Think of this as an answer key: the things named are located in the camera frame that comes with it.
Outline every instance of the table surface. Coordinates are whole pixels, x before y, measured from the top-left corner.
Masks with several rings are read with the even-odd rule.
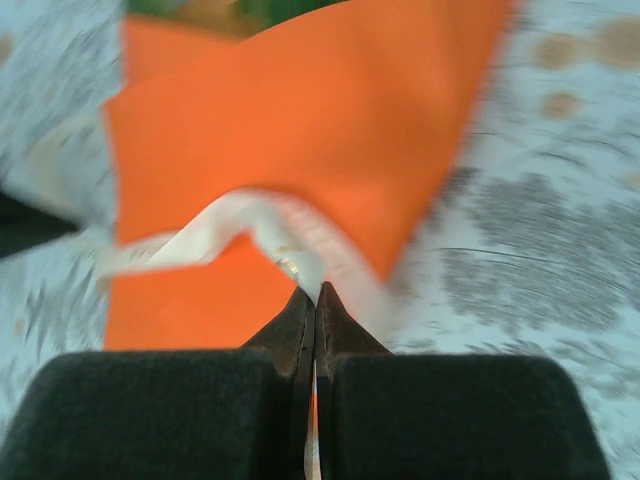
[[[3,189],[38,201],[29,148],[119,88],[114,3],[0,5]],[[399,262],[403,307],[383,339],[395,352],[553,357],[619,479],[640,479],[640,27],[604,37],[627,53],[599,32],[634,13],[636,0],[531,0],[515,14],[456,174]],[[101,129],[55,157],[87,227],[109,235]],[[44,362],[101,348],[107,306],[77,238],[0,262],[0,442]]]

